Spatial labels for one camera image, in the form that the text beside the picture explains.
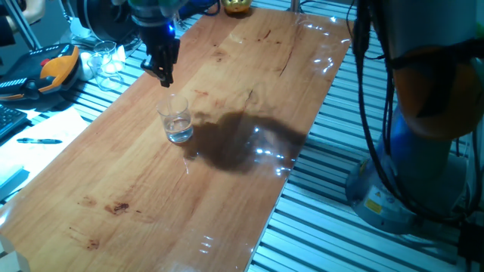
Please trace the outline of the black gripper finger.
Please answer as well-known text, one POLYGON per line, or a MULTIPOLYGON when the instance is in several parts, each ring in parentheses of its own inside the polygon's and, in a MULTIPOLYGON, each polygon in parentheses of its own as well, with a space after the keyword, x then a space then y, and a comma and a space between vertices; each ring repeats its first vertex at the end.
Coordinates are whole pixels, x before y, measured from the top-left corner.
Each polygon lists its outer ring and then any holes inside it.
POLYGON ((148 74, 159 80, 166 80, 164 66, 166 64, 166 54, 149 54, 140 64, 140 67, 148 74))
POLYGON ((172 56, 168 53, 164 53, 161 64, 161 70, 163 72, 163 79, 161 80, 161 85, 165 88, 168 88, 173 83, 173 66, 174 60, 172 59, 172 56))

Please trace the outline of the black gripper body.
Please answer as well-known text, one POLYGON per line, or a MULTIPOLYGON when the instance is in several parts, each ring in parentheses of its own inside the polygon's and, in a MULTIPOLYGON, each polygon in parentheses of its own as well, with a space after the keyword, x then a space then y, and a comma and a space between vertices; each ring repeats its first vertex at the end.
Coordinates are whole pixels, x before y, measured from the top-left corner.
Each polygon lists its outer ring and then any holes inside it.
POLYGON ((146 45, 147 56, 156 65, 163 65, 168 61, 171 64, 177 63, 180 40, 175 37, 173 21, 159 26, 141 27, 140 37, 146 45))

